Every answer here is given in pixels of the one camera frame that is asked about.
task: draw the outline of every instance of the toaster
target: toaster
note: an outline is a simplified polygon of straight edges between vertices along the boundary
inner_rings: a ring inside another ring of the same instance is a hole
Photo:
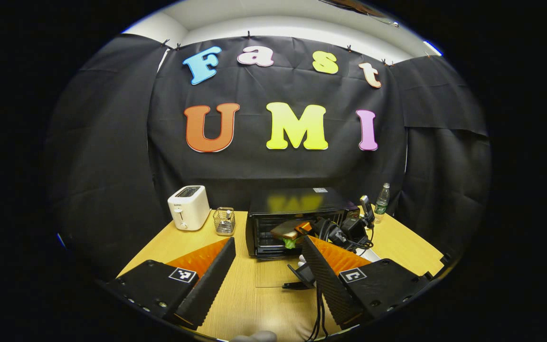
[[[202,185],[180,188],[168,199],[168,207],[174,225],[182,231],[197,231],[202,228],[210,214],[206,188]]]

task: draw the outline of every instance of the table surface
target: table surface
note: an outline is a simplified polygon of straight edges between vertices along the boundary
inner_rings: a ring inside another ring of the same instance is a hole
[[[167,263],[225,236],[215,233],[212,211],[199,231],[181,231],[171,222],[155,236],[120,272],[123,275],[141,262],[152,259]],[[237,211],[234,232],[236,258],[217,297],[197,333],[222,340],[237,335],[250,336],[269,330],[279,341],[304,341],[310,336],[316,318],[315,290],[285,290],[285,282],[298,279],[286,264],[297,268],[298,258],[257,261],[248,255],[245,242],[247,212]],[[443,255],[413,231],[385,214],[374,228],[372,250],[380,258],[391,260],[422,276],[426,271],[436,275]],[[326,330],[341,331],[326,307]]]

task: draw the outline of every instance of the toaster oven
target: toaster oven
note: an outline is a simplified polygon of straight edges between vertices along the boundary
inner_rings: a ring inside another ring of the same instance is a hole
[[[301,254],[301,244],[293,249],[270,233],[289,220],[306,221],[317,217],[338,225],[347,217],[358,217],[360,209],[333,188],[266,190],[254,195],[246,221],[248,254],[258,259],[278,259]]]

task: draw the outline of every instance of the metal mesh cup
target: metal mesh cup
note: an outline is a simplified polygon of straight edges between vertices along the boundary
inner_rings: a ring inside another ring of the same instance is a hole
[[[215,230],[218,235],[234,235],[235,212],[234,208],[219,207],[212,216],[215,219]]]

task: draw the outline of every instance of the water bottle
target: water bottle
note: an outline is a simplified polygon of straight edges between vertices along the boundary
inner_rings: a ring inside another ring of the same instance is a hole
[[[387,204],[389,202],[389,183],[384,184],[384,188],[379,193],[377,197],[376,206],[375,206],[375,223],[381,222],[381,219],[384,218],[386,213]]]

